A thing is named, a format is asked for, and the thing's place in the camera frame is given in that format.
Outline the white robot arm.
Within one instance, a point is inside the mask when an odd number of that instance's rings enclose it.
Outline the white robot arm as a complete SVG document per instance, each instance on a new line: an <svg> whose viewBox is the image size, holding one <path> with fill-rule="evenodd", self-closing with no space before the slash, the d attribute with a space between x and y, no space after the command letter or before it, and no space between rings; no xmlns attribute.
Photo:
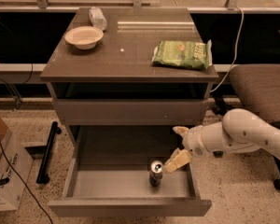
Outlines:
<svg viewBox="0 0 280 224"><path fill-rule="evenodd" d="M280 129L244 109L228 111L217 123L193 128L174 126L173 130L182 137L184 148L177 148L164 164L166 173L190 163L192 157L216 151L246 153L263 148L280 160Z"/></svg>

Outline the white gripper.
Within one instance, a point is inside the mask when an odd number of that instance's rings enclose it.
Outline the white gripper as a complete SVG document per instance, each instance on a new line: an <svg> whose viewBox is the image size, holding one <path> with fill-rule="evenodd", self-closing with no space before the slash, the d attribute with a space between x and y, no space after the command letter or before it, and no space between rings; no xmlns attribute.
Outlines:
<svg viewBox="0 0 280 224"><path fill-rule="evenodd" d="M172 173L180 167L190 163L194 157L206 157L216 151L234 152L235 145L223 129L222 123L188 128L174 126L174 132L183 137L182 144L185 149L177 148L164 164L164 170Z"/></svg>

